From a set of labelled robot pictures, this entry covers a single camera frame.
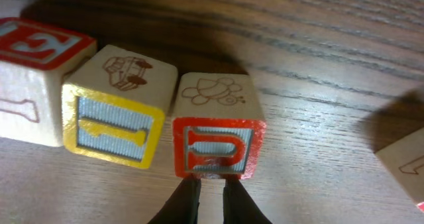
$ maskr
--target blue block face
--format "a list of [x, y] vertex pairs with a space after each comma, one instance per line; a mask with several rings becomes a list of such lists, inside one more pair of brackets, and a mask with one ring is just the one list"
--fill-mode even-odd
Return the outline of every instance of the blue block face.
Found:
[[127, 130], [129, 133], [144, 131], [146, 138], [144, 145], [139, 146], [128, 139], [108, 134], [93, 136], [78, 122], [77, 146], [113, 154], [131, 160], [141, 161], [146, 148], [149, 130], [152, 127], [153, 117], [142, 113], [116, 107], [86, 97], [78, 98], [78, 121], [88, 120]]

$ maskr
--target wooden block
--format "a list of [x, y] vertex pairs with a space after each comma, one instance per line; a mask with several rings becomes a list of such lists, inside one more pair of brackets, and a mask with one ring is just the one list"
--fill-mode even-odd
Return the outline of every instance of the wooden block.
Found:
[[65, 147], [148, 168], [177, 81], [164, 62], [108, 45], [63, 87]]
[[84, 34], [0, 19], [0, 136], [62, 146], [63, 79], [96, 49]]
[[247, 75], [182, 76], [173, 120], [179, 177], [252, 177], [266, 122]]
[[376, 156], [424, 211], [424, 129], [378, 151]]

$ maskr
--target yellow-bordered block face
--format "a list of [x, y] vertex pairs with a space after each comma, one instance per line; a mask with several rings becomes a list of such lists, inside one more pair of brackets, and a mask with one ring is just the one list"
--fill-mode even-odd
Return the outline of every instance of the yellow-bordered block face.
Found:
[[65, 84], [62, 90], [64, 145], [118, 164], [148, 168], [165, 114], [156, 107]]

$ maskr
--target alphabet block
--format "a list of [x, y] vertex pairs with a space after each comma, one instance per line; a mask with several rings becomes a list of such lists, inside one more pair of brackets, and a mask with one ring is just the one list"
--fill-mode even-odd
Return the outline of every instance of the alphabet block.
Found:
[[424, 212], [424, 129], [378, 151], [376, 156]]
[[172, 124], [177, 176], [253, 175], [266, 122], [249, 76], [185, 74]]
[[96, 41], [84, 34], [0, 19], [0, 136], [62, 146], [63, 79], [96, 50]]
[[64, 84], [65, 147], [148, 168], [177, 76], [172, 65], [107, 45]]

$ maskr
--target yellow painted border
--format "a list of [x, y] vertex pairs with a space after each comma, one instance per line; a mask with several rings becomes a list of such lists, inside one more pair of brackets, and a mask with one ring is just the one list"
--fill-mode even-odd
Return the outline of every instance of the yellow painted border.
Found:
[[[141, 162], [129, 160], [113, 154], [105, 154], [99, 151], [77, 147], [78, 97], [86, 97], [94, 101], [103, 102], [153, 117], [153, 124], [147, 136], [145, 144], [146, 149], [144, 150]], [[70, 152], [136, 168], [148, 168], [152, 162], [156, 145], [159, 142], [160, 133], [162, 132], [165, 121], [165, 114], [157, 107], [151, 107], [116, 95], [109, 95], [84, 87], [78, 87], [74, 84], [64, 84], [62, 88], [62, 119], [64, 145]]]

